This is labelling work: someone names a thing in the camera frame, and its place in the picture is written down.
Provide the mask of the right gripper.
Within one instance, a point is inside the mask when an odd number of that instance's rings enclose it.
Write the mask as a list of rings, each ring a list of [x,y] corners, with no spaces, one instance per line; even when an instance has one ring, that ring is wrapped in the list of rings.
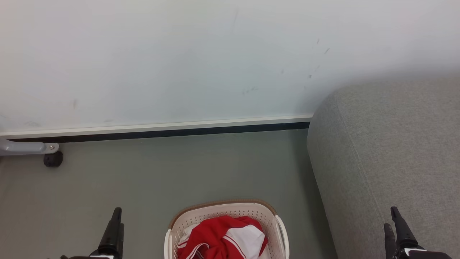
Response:
[[[396,238],[392,226],[385,223],[386,259],[451,259],[449,255],[443,252],[417,249],[418,242],[396,206],[391,207],[391,216],[395,224]]]

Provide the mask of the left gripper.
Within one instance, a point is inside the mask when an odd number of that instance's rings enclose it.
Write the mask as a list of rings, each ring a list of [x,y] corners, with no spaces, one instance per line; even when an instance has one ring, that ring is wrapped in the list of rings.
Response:
[[[124,228],[121,222],[122,209],[115,208],[98,246],[97,255],[72,256],[62,255],[61,259],[115,259],[121,257],[124,246]]]

